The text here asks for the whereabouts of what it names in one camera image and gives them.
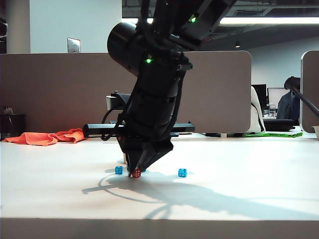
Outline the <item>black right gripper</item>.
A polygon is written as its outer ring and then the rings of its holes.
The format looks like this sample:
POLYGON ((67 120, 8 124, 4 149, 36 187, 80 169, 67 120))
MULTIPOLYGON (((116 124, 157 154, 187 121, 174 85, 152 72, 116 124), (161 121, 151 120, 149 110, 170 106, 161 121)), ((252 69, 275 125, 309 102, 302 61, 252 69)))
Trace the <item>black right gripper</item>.
POLYGON ((84 137, 100 137, 104 141, 117 137, 125 155, 128 176, 133 175, 137 165, 145 171, 172 151, 173 144, 170 141, 143 144, 140 137, 158 140, 195 131, 191 122, 176 122, 180 99, 180 90, 173 98, 153 98, 135 90, 132 94, 114 91, 106 96, 107 112, 102 122, 84 125, 84 137))

